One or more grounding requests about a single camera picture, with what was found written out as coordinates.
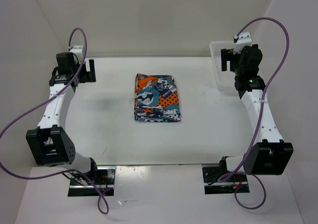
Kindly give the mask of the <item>colourful patterned shorts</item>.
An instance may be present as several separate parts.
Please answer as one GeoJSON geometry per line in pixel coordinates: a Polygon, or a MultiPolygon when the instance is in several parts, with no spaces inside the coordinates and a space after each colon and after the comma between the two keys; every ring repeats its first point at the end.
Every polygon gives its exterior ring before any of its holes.
{"type": "Polygon", "coordinates": [[[135,121],[151,123],[181,121],[178,91],[173,76],[137,74],[134,93],[135,121]]]}

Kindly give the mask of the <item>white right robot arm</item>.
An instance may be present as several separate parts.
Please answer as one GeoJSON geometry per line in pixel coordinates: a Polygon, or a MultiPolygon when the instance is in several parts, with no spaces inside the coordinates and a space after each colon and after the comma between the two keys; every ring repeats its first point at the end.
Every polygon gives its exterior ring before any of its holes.
{"type": "Polygon", "coordinates": [[[284,141],[274,122],[267,96],[267,84],[258,75],[262,52],[258,45],[245,46],[241,52],[221,50],[221,70],[235,73],[235,89],[243,102],[253,129],[253,136],[242,157],[225,156],[218,175],[224,181],[236,173],[281,175],[292,154],[293,145],[284,141]]]}

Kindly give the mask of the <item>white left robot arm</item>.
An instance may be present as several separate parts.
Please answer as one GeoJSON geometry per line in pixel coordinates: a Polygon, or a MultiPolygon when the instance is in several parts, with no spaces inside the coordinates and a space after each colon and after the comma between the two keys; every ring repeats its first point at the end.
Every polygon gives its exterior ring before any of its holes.
{"type": "Polygon", "coordinates": [[[37,127],[27,131],[26,140],[37,165],[78,170],[86,183],[93,184],[99,179],[96,162],[77,153],[65,131],[68,108],[77,86],[96,81],[94,61],[89,60],[87,70],[83,55],[82,47],[56,55],[58,65],[49,80],[51,101],[37,127]]]}

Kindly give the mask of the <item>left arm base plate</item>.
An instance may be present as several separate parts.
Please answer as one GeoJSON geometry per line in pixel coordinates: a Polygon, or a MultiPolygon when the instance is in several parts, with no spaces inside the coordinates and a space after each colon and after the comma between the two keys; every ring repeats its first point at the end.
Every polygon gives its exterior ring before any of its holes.
{"type": "Polygon", "coordinates": [[[69,189],[68,197],[93,197],[98,196],[99,193],[94,186],[106,197],[114,196],[116,166],[102,166],[97,167],[96,175],[88,175],[87,178],[78,173],[71,173],[68,175],[69,189]]]}

